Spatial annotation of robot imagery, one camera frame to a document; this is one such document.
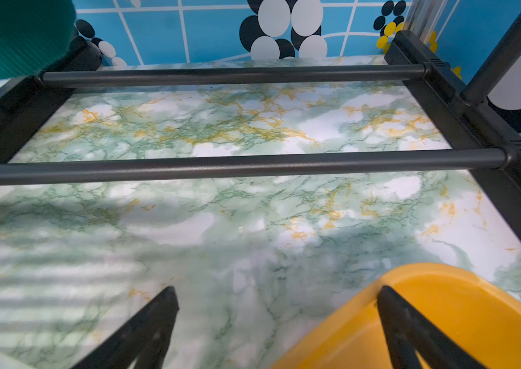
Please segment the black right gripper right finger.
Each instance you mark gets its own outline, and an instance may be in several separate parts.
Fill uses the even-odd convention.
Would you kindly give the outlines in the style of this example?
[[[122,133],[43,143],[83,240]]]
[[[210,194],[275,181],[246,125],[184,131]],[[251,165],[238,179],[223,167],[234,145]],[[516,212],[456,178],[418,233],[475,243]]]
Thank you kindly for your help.
[[[377,310],[394,368],[482,368],[392,287],[377,296]]]

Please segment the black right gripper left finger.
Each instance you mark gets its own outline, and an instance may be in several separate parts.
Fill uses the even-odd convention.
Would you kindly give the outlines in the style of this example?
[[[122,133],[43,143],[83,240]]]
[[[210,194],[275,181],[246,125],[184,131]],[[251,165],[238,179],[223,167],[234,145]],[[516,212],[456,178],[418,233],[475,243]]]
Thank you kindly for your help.
[[[179,310],[175,288],[163,289],[74,367],[161,368]]]

